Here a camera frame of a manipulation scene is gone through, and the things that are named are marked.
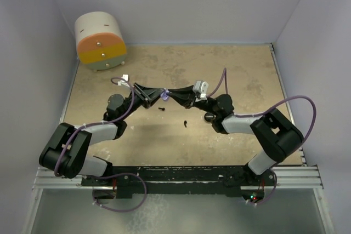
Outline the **purple earbud charging case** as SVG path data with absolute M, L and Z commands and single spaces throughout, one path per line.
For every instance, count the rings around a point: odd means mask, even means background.
M 163 101 L 168 101 L 169 100 L 168 89 L 164 89 L 160 97 Z

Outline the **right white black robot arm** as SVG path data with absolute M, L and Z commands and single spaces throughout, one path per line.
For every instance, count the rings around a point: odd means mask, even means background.
M 166 94 L 186 109 L 195 107 L 211 114 L 210 124 L 219 134 L 248 134 L 256 137 L 262 148 L 260 153 L 245 165 L 226 170 L 219 176 L 228 186 L 242 182 L 258 185 L 262 181 L 274 181 L 272 168 L 304 142 L 302 132 L 276 107 L 264 113 L 237 115 L 229 94 L 213 98 L 194 85 L 170 89 Z

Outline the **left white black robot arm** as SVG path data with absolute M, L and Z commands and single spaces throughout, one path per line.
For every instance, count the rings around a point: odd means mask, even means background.
M 147 88 L 134 83 L 128 97 L 113 94 L 107 100 L 102 121 L 80 127 L 60 123 L 39 156 L 39 164 L 56 176 L 74 178 L 91 175 L 101 186 L 112 182 L 109 163 L 98 157 L 89 157 L 88 148 L 99 142 L 116 140 L 127 128 L 124 121 L 139 107 L 150 108 L 161 98 L 163 88 Z

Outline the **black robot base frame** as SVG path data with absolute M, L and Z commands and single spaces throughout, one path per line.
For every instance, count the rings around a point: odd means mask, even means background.
M 134 194 L 224 195 L 263 199 L 264 189 L 276 186 L 272 170 L 256 175 L 245 165 L 113 166 L 101 179 L 85 176 L 82 185 L 116 198 Z

